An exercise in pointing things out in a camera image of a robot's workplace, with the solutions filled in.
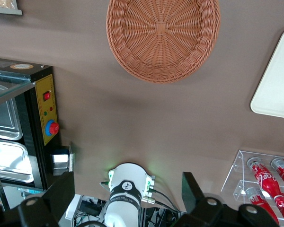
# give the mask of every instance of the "black metal frame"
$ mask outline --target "black metal frame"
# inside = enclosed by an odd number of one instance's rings
[[[36,82],[50,74],[53,74],[51,66],[44,66],[34,63],[12,61],[0,59],[0,61],[13,64],[30,64],[34,67],[27,70],[16,70],[7,66],[0,68],[0,77],[26,78],[31,82]],[[23,183],[19,181],[2,179],[4,185],[17,185],[23,188],[34,188],[38,191],[46,190],[57,179],[53,176],[50,154],[61,148],[61,138],[58,133],[47,145],[44,145],[40,113],[37,103],[35,88],[32,88],[15,97],[18,114],[21,122],[23,138],[15,142],[23,144],[27,148],[29,160],[33,170],[34,181]]]
[[[58,227],[74,195],[73,172],[65,172],[42,197],[27,199],[6,212],[0,206],[0,227]]]

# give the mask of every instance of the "black cable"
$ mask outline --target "black cable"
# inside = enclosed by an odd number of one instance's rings
[[[104,221],[105,221],[105,215],[106,215],[106,212],[105,212],[104,215],[103,215],[103,221],[102,221],[102,223],[104,223]]]
[[[159,213],[157,213],[157,216],[159,216],[159,218],[160,218],[161,221],[163,221],[163,222],[165,222],[165,223],[167,223],[167,224],[172,224],[172,223],[175,222],[176,219],[175,219],[174,221],[165,221],[165,220],[163,219],[164,214],[165,214],[165,212],[163,213],[163,216],[161,216]]]
[[[170,204],[173,206],[173,208],[175,208],[176,211],[180,212],[180,210],[179,210],[179,209],[175,206],[175,204],[169,199],[169,197],[167,197],[167,195],[165,195],[164,193],[159,192],[159,191],[155,191],[155,192],[158,193],[158,194],[160,194],[160,195],[162,195],[162,196],[164,196],[165,199],[167,199],[167,200],[170,202]]]
[[[156,223],[154,223],[153,221],[148,221],[148,222],[151,222],[153,226],[156,227]]]
[[[88,217],[89,218],[89,215],[87,213],[81,213],[81,214],[78,214],[75,218],[75,222],[76,222],[76,225],[75,227],[78,227],[78,224],[82,223],[82,220],[85,218],[85,217]]]
[[[158,216],[156,215],[156,224],[155,224],[155,227],[158,227]]]
[[[158,204],[158,205],[160,205],[160,206],[165,207],[166,209],[170,210],[170,211],[173,212],[173,213],[178,214],[178,211],[172,209],[171,207],[169,207],[168,205],[166,205],[166,204],[164,204],[164,203],[162,203],[162,202],[156,201],[155,203]]]
[[[89,225],[98,225],[99,227],[107,227],[106,225],[104,225],[103,223],[99,222],[99,221],[87,221],[87,222],[83,222],[82,224],[80,224],[78,227],[86,227]]]
[[[110,192],[110,189],[109,189],[109,188],[106,188],[106,187],[104,186],[104,185],[107,185],[107,183],[108,183],[108,182],[102,181],[102,182],[100,182],[100,185],[101,185],[101,187],[104,188],[106,191]]]

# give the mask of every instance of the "white tray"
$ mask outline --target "white tray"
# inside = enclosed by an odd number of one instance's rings
[[[284,118],[284,33],[250,104],[255,113]]]

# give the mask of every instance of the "glass display case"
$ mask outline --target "glass display case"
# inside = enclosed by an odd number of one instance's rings
[[[61,167],[55,160],[52,166],[52,155],[62,149],[57,121],[53,68],[0,59],[0,179],[4,185],[43,191],[55,181]]]
[[[22,11],[18,9],[16,0],[0,0],[0,13],[22,15]]]
[[[279,174],[271,167],[271,161],[279,156],[259,154],[247,151],[239,150],[233,165],[229,171],[229,174],[225,180],[222,187],[221,194],[227,205],[233,209],[238,209],[241,204],[250,204],[245,191],[250,187],[259,187],[253,173],[247,166],[247,161],[252,157],[259,157],[262,163],[265,164],[266,168],[273,174],[277,179],[281,192],[284,192],[284,181],[281,179]],[[284,227],[284,218],[280,213],[279,209],[276,207],[274,200],[269,196],[269,194],[261,189],[262,194],[269,203],[270,207],[277,215],[280,226]]]

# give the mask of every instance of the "round wicker basket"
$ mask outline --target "round wicker basket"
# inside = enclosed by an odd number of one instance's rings
[[[213,49],[218,0],[110,0],[110,48],[131,75],[172,83],[195,72]]]

